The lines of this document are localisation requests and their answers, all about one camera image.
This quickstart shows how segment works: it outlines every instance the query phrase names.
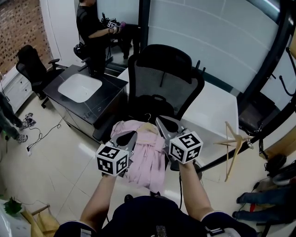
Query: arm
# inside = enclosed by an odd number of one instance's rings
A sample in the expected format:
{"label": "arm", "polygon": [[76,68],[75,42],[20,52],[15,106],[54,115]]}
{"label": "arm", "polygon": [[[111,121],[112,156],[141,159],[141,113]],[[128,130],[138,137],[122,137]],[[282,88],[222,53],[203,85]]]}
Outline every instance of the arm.
{"label": "arm", "polygon": [[117,32],[117,28],[115,29],[110,29],[110,28],[107,28],[107,29],[103,29],[103,30],[100,30],[100,31],[96,31],[94,32],[93,34],[91,34],[90,36],[88,36],[90,39],[91,38],[97,38],[97,37],[101,37],[101,36],[104,36],[106,34],[115,34]]}
{"label": "arm", "polygon": [[193,163],[179,163],[184,203],[188,215],[196,220],[201,220],[207,213],[212,212],[210,200],[201,185]]}
{"label": "arm", "polygon": [[104,175],[83,210],[80,221],[88,224],[97,232],[102,229],[107,217],[110,199],[115,185],[116,177]]}

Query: white wall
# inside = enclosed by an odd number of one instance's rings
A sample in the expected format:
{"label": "white wall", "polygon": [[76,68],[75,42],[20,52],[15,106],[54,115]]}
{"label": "white wall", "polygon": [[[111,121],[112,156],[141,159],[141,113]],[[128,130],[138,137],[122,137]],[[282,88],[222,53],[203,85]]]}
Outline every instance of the white wall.
{"label": "white wall", "polygon": [[[149,44],[181,49],[200,68],[244,92],[272,46],[278,26],[246,0],[152,0]],[[284,53],[275,74],[291,92],[295,74]],[[282,109],[289,101],[280,81],[269,80],[262,93]]]}
{"label": "white wall", "polygon": [[73,48],[79,43],[74,0],[40,0],[45,31],[54,58],[59,64],[81,66]]}
{"label": "white wall", "polygon": [[102,12],[107,18],[116,18],[117,21],[125,21],[129,24],[138,24],[139,0],[97,0],[98,16],[102,18]]}

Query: black chair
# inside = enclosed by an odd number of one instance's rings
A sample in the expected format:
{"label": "black chair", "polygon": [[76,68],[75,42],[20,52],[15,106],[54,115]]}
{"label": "black chair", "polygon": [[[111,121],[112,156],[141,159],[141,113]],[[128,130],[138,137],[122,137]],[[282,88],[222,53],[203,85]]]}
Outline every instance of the black chair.
{"label": "black chair", "polygon": [[[184,52],[160,44],[147,46],[139,55],[129,58],[129,102],[126,113],[107,119],[104,126],[110,131],[119,120],[135,119],[155,124],[159,115],[181,120],[200,94],[204,79],[192,67],[191,58]],[[101,141],[110,138],[102,129],[93,136]]]}
{"label": "black chair", "polygon": [[[37,50],[31,45],[26,45],[21,48],[17,56],[17,71],[30,81],[32,91],[37,94],[39,99],[43,100],[46,97],[43,89],[64,71],[64,69],[56,69],[56,62],[58,62],[59,59],[51,60],[49,64],[52,64],[52,69],[47,71],[40,61]],[[43,108],[45,108],[45,103],[48,100],[49,99],[46,98],[42,103]]]}

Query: tiled floor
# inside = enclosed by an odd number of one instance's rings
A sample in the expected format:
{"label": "tiled floor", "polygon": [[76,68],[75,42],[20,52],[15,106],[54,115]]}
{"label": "tiled floor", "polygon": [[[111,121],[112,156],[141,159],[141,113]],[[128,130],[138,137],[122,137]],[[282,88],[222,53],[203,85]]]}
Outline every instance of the tiled floor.
{"label": "tiled floor", "polygon": [[[50,102],[46,109],[41,107],[37,97],[22,108],[20,118],[32,112],[38,127],[45,135],[51,127],[61,120],[60,115]],[[7,188],[6,195],[14,196],[27,204],[30,211],[50,204],[52,214],[60,223],[79,219],[84,206],[90,199],[101,173],[97,169],[94,153],[99,145],[67,126],[62,121],[60,129],[51,133],[32,148],[28,157],[26,146],[38,138],[38,130],[26,129],[23,133],[29,136],[26,143],[18,144],[10,139],[8,153],[5,154],[5,140],[0,142],[3,159],[0,164],[0,175]],[[258,156],[257,148],[248,149],[237,158],[230,180],[225,183],[226,164],[219,165],[203,174],[203,184],[213,208],[231,214],[240,208],[235,203],[243,192],[251,191],[254,184],[266,177],[264,161]],[[165,190],[162,194],[179,204],[180,188],[177,172],[166,171]],[[133,196],[147,195],[148,190],[135,189],[126,185],[120,178],[111,199],[109,218],[114,210],[123,203],[126,194]]]}

